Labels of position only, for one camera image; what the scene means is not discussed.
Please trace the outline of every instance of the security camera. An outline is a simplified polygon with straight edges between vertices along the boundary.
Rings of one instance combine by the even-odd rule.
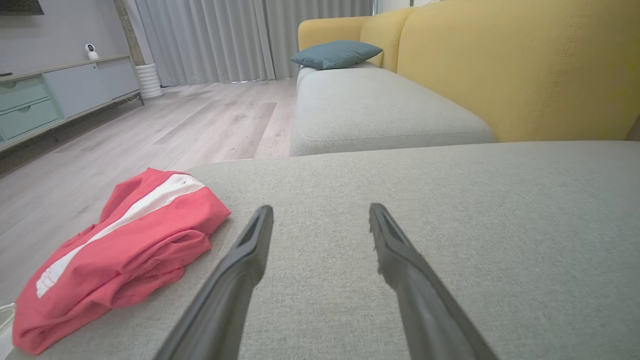
[[[100,56],[98,55],[98,53],[95,52],[95,46],[93,46],[93,44],[86,44],[84,46],[84,50],[86,50],[87,55],[89,56],[89,59],[97,59]]]

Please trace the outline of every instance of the wooden floor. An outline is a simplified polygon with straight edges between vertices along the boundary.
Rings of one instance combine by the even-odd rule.
[[[117,183],[147,167],[184,171],[287,156],[295,79],[165,90],[146,106],[101,113],[95,128],[0,178],[0,305],[15,301],[64,241],[97,222]]]

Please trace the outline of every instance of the mint green drawer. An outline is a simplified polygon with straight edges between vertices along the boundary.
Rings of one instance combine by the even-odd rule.
[[[10,139],[57,118],[51,100],[46,100],[0,115],[0,130]]]
[[[0,84],[0,111],[9,110],[45,97],[47,97],[47,92],[38,78]]]

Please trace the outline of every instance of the white vase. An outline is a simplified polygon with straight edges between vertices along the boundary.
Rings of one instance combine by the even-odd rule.
[[[160,89],[160,78],[158,77],[155,63],[136,66],[136,71],[142,84],[142,89],[140,89],[142,99],[155,99],[164,95],[162,89]]]

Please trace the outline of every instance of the white curtain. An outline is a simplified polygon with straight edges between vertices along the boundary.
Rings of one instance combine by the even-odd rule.
[[[300,66],[290,59],[298,51],[298,25],[308,19],[371,15],[371,0],[265,0],[271,55],[277,79],[294,78]]]
[[[137,0],[163,86],[294,77],[306,19],[371,14],[371,0]]]

